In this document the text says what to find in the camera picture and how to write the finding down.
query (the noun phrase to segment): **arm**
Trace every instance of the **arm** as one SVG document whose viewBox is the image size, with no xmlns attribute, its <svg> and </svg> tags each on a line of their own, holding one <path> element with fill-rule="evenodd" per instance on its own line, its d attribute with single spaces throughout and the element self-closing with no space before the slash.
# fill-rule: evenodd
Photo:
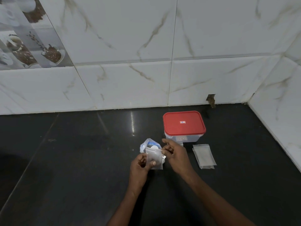
<svg viewBox="0 0 301 226">
<path fill-rule="evenodd" d="M 139 154 L 132 161 L 128 189 L 116 212 L 107 223 L 107 226 L 129 224 L 137 198 L 146 182 L 148 171 L 156 165 L 155 161 L 150 162 L 148 165 L 145 165 L 145 163 L 146 153 Z"/>
<path fill-rule="evenodd" d="M 224 198 L 211 189 L 192 168 L 186 149 L 172 140 L 162 148 L 173 170 L 178 173 L 203 202 L 217 225 L 252 225 L 255 224 L 230 205 Z"/>
</svg>

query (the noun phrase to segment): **red lid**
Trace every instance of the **red lid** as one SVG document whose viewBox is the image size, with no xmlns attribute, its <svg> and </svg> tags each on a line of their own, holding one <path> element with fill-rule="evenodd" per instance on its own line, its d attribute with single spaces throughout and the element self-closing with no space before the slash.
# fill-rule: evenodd
<svg viewBox="0 0 301 226">
<path fill-rule="evenodd" d="M 206 132 L 198 111 L 172 112 L 163 115 L 164 131 L 169 136 L 202 135 Z"/>
</svg>

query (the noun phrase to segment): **plastic bag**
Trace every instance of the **plastic bag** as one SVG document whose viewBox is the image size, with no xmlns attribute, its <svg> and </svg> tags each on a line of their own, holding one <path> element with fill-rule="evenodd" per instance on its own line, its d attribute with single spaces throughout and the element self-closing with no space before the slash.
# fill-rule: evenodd
<svg viewBox="0 0 301 226">
<path fill-rule="evenodd" d="M 148 165 L 151 161 L 155 161 L 156 165 L 152 167 L 152 170 L 163 170 L 162 157 L 164 155 L 161 153 L 161 150 L 146 147 L 145 152 L 146 152 L 146 165 Z"/>
<path fill-rule="evenodd" d="M 192 150 L 201 169 L 214 169 L 216 162 L 208 144 L 193 145 Z"/>
<path fill-rule="evenodd" d="M 146 147 L 151 148 L 152 146 L 157 146 L 158 149 L 162 149 L 160 144 L 158 144 L 156 141 L 153 141 L 151 138 L 148 138 L 143 144 L 140 145 L 140 153 L 144 153 Z"/>
</svg>

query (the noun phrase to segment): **hand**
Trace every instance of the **hand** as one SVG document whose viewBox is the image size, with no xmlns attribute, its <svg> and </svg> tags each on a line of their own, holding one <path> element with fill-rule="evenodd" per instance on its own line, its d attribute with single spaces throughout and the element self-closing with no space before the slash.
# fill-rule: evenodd
<svg viewBox="0 0 301 226">
<path fill-rule="evenodd" d="M 139 154 L 131 163 L 128 191 L 133 192 L 135 196 L 139 196 L 146 182 L 148 172 L 154 165 L 156 165 L 155 161 L 151 161 L 146 165 L 146 153 Z"/>
<path fill-rule="evenodd" d="M 162 154 L 167 157 L 172 169 L 181 177 L 193 173 L 194 169 L 190 164 L 186 149 L 173 140 L 162 139 L 162 141 L 167 144 L 162 148 Z"/>
</svg>

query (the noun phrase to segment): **plastic container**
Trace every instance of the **plastic container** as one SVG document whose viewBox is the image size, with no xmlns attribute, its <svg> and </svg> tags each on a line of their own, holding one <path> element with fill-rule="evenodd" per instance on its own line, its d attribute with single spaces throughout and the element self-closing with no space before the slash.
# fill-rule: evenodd
<svg viewBox="0 0 301 226">
<path fill-rule="evenodd" d="M 175 142 L 196 142 L 206 132 L 198 111 L 171 112 L 163 115 L 167 139 Z"/>
</svg>

